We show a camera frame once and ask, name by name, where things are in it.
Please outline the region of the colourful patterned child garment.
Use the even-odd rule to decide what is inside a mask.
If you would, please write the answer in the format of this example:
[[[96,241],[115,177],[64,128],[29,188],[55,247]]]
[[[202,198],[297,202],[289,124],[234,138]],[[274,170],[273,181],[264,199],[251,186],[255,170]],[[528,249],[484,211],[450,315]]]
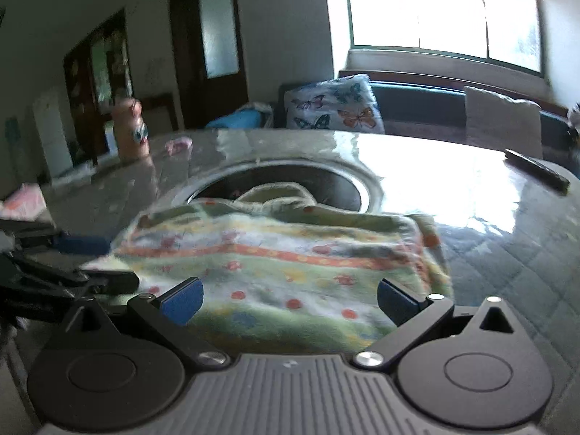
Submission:
[[[152,295],[198,278],[186,328],[232,355],[360,352],[394,329],[377,304],[384,279],[453,294],[431,216],[333,208],[294,183],[149,209],[90,269],[133,271]]]

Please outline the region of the pink white box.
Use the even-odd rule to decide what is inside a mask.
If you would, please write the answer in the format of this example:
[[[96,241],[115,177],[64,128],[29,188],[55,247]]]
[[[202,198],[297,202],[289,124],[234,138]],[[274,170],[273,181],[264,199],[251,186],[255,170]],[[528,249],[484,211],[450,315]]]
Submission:
[[[1,202],[0,217],[8,220],[33,221],[46,210],[46,202],[38,184],[22,184]]]

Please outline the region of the pink bottle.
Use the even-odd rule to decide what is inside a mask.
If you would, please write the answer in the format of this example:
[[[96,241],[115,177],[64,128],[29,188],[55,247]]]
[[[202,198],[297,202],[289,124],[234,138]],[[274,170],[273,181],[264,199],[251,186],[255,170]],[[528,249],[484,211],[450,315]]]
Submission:
[[[142,118],[142,104],[135,98],[120,99],[112,111],[113,134],[122,163],[149,155],[148,127]]]

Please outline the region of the round black induction cooker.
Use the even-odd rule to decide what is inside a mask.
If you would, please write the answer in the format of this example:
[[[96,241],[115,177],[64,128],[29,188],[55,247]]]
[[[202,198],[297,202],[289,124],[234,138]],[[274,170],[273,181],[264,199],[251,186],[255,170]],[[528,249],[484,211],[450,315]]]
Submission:
[[[301,159],[227,167],[186,188],[184,202],[198,198],[235,200],[253,187],[274,183],[298,184],[323,205],[354,212],[367,212],[370,208],[369,189],[353,173]]]

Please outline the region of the small pink cloth item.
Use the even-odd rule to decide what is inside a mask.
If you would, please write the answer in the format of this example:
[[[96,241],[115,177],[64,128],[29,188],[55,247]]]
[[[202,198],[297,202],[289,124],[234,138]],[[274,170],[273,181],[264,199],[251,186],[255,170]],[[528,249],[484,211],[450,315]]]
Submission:
[[[179,152],[189,150],[192,145],[193,140],[190,137],[177,137],[166,142],[165,150],[168,155],[172,156]]]

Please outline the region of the dark glass cabinet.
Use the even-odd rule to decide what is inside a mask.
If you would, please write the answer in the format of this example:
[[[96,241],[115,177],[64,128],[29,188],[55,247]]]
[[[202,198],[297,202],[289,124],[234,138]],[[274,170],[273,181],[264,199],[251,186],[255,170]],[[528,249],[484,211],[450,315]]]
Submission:
[[[63,68],[78,146],[84,158],[96,162],[109,151],[105,124],[116,101],[134,93],[125,12],[80,41],[65,56]]]

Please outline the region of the black remote control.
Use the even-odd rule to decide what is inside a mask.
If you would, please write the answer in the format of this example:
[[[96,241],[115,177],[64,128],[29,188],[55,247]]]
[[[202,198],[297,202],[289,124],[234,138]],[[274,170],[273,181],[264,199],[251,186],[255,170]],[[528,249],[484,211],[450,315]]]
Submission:
[[[567,194],[570,182],[544,164],[511,149],[504,151],[505,161],[515,168],[551,187],[560,194]]]

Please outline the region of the blue cushion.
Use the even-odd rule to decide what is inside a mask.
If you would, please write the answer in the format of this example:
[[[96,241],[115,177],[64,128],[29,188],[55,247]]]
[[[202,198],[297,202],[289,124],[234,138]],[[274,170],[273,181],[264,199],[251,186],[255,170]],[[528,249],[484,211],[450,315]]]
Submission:
[[[254,130],[259,129],[262,123],[261,112],[255,109],[236,111],[227,116],[210,121],[207,129]]]

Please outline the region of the teal bench sofa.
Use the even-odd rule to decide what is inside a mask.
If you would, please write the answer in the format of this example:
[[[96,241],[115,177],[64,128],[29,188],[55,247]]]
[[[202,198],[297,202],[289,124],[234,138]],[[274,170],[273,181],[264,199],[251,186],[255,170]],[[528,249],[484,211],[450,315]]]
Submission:
[[[370,80],[385,134],[421,137],[467,144],[465,90],[434,87],[405,87],[401,83],[375,83]],[[280,99],[273,115],[274,127],[284,128],[283,98],[297,83],[280,87]],[[577,133],[565,119],[541,111],[544,160],[572,169]]]

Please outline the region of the grey cushion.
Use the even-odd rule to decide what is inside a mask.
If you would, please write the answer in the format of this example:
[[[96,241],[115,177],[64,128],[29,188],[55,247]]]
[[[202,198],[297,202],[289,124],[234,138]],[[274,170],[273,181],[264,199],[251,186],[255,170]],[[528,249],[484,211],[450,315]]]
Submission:
[[[540,106],[476,87],[465,87],[467,144],[511,149],[543,159]]]

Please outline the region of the butterfly print pillow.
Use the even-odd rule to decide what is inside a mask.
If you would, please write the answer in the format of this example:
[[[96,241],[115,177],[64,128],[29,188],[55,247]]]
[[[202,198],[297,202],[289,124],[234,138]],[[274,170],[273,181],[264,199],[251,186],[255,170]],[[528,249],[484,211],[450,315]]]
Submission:
[[[370,77],[360,74],[286,90],[284,127],[385,134]]]

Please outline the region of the dark wooden door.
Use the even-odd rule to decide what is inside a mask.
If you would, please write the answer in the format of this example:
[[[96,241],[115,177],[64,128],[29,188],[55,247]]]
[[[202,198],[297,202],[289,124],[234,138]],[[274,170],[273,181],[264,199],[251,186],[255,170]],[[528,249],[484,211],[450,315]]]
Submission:
[[[168,0],[185,128],[197,130],[248,102],[237,0]]]

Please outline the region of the window with green frame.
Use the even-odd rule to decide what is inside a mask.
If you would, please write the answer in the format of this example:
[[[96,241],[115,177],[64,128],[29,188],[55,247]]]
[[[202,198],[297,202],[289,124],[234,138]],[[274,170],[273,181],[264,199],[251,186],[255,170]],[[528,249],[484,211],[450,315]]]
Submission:
[[[347,0],[351,45],[543,70],[537,0]]]

